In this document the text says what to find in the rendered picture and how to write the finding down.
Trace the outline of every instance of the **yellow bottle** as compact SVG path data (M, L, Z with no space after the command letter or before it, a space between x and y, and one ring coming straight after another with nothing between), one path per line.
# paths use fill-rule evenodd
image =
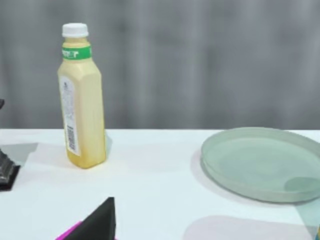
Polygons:
M101 73L88 35L86 24L63 25L63 62L57 72L67 156L83 169L106 160Z

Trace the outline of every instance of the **plate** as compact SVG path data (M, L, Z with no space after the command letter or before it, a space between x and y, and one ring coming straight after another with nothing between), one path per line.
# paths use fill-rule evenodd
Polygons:
M292 132L222 131L203 143L201 166L212 180L251 199L296 203L320 196L320 144Z

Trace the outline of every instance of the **barcode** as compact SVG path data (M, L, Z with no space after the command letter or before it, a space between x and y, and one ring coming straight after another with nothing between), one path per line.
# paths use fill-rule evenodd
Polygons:
M66 126L66 129L67 129L67 135L68 135L69 148L71 148L73 151L75 151L76 150L75 130L71 126Z

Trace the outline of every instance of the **green band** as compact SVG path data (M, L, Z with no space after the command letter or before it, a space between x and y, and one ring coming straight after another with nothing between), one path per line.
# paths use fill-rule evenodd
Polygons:
M81 48L62 48L62 55L64 59L68 60L81 60L91 58L91 46Z

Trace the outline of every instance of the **gray curtain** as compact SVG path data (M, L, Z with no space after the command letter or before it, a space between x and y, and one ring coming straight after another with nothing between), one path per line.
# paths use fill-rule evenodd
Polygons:
M69 22L88 24L107 128L320 126L319 0L1 0L1 128L62 128Z

